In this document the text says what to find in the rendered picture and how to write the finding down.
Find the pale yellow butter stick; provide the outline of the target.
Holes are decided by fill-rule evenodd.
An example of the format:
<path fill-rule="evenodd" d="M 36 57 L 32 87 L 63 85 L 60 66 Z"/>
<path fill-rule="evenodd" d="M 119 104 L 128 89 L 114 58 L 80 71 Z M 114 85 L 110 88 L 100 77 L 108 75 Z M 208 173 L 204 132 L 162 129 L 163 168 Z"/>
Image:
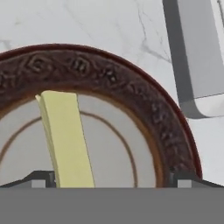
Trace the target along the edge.
<path fill-rule="evenodd" d="M 95 186 L 77 94 L 44 91 L 36 96 L 59 188 Z"/>

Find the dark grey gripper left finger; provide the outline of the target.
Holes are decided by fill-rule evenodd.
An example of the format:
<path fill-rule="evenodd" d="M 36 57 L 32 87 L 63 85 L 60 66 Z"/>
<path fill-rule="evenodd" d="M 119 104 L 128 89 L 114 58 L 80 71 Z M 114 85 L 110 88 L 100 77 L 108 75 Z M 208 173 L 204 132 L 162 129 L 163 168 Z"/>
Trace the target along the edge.
<path fill-rule="evenodd" d="M 54 171 L 33 171 L 26 177 L 1 185 L 1 188 L 55 188 Z"/>

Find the brown rimmed white plate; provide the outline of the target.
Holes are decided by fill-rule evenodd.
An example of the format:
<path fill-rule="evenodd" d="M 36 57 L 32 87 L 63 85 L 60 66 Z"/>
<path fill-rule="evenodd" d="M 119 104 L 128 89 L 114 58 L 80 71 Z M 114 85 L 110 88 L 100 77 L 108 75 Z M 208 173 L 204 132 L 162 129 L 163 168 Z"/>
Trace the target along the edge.
<path fill-rule="evenodd" d="M 153 142 L 158 186 L 171 186 L 178 172 L 202 179 L 199 153 L 181 110 L 161 85 L 126 59 L 71 44 L 0 52 L 0 119 L 47 89 L 95 94 L 124 106 Z"/>

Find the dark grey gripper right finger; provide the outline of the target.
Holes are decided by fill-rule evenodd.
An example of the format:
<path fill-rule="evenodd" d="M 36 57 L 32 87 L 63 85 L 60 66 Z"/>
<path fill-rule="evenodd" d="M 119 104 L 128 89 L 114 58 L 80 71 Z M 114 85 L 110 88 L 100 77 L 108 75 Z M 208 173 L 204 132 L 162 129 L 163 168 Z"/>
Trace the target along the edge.
<path fill-rule="evenodd" d="M 170 174 L 170 187 L 176 188 L 205 188 L 218 187 L 224 188 L 224 185 L 218 185 L 213 182 L 199 178 L 196 174 L 186 171 L 177 171 Z"/>

